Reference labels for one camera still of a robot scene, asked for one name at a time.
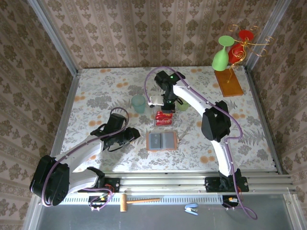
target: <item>tabletop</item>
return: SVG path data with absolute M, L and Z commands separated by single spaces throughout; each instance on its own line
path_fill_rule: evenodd
M 170 127 L 155 127 L 153 109 L 147 105 L 144 114 L 131 106 L 136 94 L 144 95 L 144 79 L 154 68 L 84 69 L 80 76 L 62 152 L 83 141 L 91 131 L 106 123 L 110 110 L 121 106 L 129 112 L 128 126 L 139 130 L 141 137 L 114 152 L 103 151 L 83 163 L 77 171 L 89 166 L 104 172 L 134 171 L 217 171 L 218 162 L 212 144 L 201 132 L 201 116 L 192 107 L 176 111 Z M 244 95 L 223 97 L 211 67 L 175 67 L 190 84 L 211 102 L 224 100 L 229 113 L 239 122 L 244 136 L 231 141 L 231 153 L 242 170 L 276 171 L 270 148 L 254 103 L 243 67 L 235 70 Z M 161 89 L 152 75 L 147 83 L 149 95 L 160 95 Z M 146 133 L 174 130 L 179 143 L 177 150 L 149 152 Z M 232 123 L 230 136 L 239 131 Z

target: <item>orange wooden board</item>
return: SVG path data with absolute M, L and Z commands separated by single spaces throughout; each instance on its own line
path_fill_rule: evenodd
M 232 76 L 229 80 L 229 69 L 225 69 L 224 71 L 214 71 L 224 97 L 241 96 L 243 95 L 243 90 L 240 86 L 240 83 L 238 82 L 238 79 L 236 78 L 233 69 L 231 69 L 231 72 Z

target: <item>hammer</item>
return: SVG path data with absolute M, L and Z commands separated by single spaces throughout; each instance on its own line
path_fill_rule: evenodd
M 138 203 L 153 202 L 153 201 L 160 201 L 160 198 L 127 201 L 127 194 L 121 194 L 120 211 L 127 212 L 127 204 L 138 204 Z

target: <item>gray floor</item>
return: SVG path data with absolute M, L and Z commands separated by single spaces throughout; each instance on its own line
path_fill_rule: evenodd
M 92 212 L 88 206 L 59 205 L 43 208 L 37 230 L 291 230 L 281 195 L 246 195 L 244 204 L 258 214 L 248 219 L 242 210 L 201 205 L 198 216 L 184 212 L 183 205 L 118 205 Z

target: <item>metal frame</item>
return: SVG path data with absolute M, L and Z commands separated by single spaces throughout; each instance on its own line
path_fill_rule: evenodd
M 51 20 L 48 17 L 48 14 L 42 3 L 39 0 L 28 0 L 29 4 L 32 6 L 35 14 L 37 15 L 38 19 L 42 23 L 44 29 L 46 30 L 47 34 L 49 35 L 52 43 L 56 47 L 57 51 L 61 55 L 63 61 L 66 64 L 66 67 L 69 69 L 73 77 L 77 76 L 77 67 L 75 66 L 68 50 L 65 48 L 63 42 L 61 41 L 60 35 L 57 33 L 56 29 L 51 23 Z
M 277 172 L 279 174 L 283 174 L 282 166 L 280 165 L 280 162 L 278 160 L 278 156 L 277 156 L 277 153 L 276 153 L 276 150 L 275 150 L 275 147 L 274 147 L 274 143 L 273 143 L 273 140 L 272 140 L 272 137 L 271 137 L 271 134 L 270 134 L 270 130 L 269 130 L 268 124 L 266 123 L 265 116 L 264 116 L 264 113 L 263 113 L 263 109 L 261 107 L 261 103 L 260 103 L 259 97 L 257 95 L 256 87 L 255 87 L 255 84 L 253 82 L 251 73 L 246 67 L 244 67 L 244 70 L 245 70 L 245 73 L 246 73 L 246 76 L 247 76 L 247 79 L 248 79 L 250 91 L 251 91 L 251 94 L 253 96 L 253 99 L 254 99 L 254 102 L 255 102 L 255 105 L 256 105 L 256 109 L 257 109 L 259 117 L 260 117 L 260 121 L 261 121 L 261 124 L 262 124 L 262 127 L 263 127 L 263 132 L 264 132 L 265 138 L 268 142 L 268 146 L 271 150 L 271 155 L 272 155 L 274 162 L 275 162 Z
M 63 145 L 65 132 L 67 129 L 69 117 L 71 114 L 71 109 L 73 105 L 73 101 L 79 86 L 79 79 L 82 71 L 79 71 L 77 76 L 72 79 L 71 87 L 67 96 L 67 100 L 64 106 L 64 110 L 62 113 L 62 118 L 59 123 L 58 131 L 56 134 L 56 138 L 54 140 L 54 144 L 51 150 L 51 156 L 56 156 L 61 152 L 61 148 Z M 35 230 L 36 225 L 39 219 L 39 214 L 42 210 L 42 205 L 40 205 L 40 198 L 36 195 L 32 195 L 31 202 L 29 205 L 29 209 L 27 211 L 27 215 L 24 221 L 23 230 Z
M 287 209 L 290 215 L 291 222 L 293 224 L 293 228 L 295 230 L 307 229 L 304 213 L 298 201 L 297 194 L 288 193 L 285 194 L 283 197 L 287 205 Z
M 242 176 L 247 177 L 249 192 L 245 195 L 283 195 L 294 194 L 295 186 L 290 175 L 279 175 L 276 172 L 248 172 L 243 171 Z M 207 173 L 106 173 L 106 177 L 121 178 L 120 193 L 133 196 L 156 195 L 235 195 L 235 192 L 207 193 L 204 185 L 206 177 L 219 177 L 217 172 Z M 91 196 L 101 193 L 90 193 Z M 71 194 L 70 198 L 84 197 L 84 194 Z
M 107 205 L 119 205 L 120 204 L 119 193 L 112 196 L 112 199 Z M 199 205 L 221 205 L 223 203 L 222 195 L 154 195 L 155 198 L 160 198 L 160 201 L 154 201 L 147 204 L 150 205 L 184 205 L 187 203 L 198 203 Z M 88 205 L 88 195 L 83 194 L 83 196 L 75 197 L 74 195 L 68 195 L 62 202 L 61 205 Z M 128 200 L 140 200 L 140 199 L 150 199 L 152 196 L 148 195 L 134 195 L 127 196 Z
M 276 3 L 276 6 L 274 7 L 274 10 L 268 19 L 267 23 L 265 24 L 258 40 L 257 43 L 259 44 L 264 44 L 266 43 L 265 38 L 270 36 L 272 37 L 277 25 L 279 24 L 280 20 L 282 19 L 284 13 L 286 12 L 291 0 L 278 0 Z M 253 51 L 256 54 L 260 54 L 262 50 L 264 49 L 263 46 L 255 46 Z M 259 59 L 259 56 L 251 53 L 248 61 L 246 62 L 246 67 L 249 71 L 251 71 L 255 64 L 257 63 Z

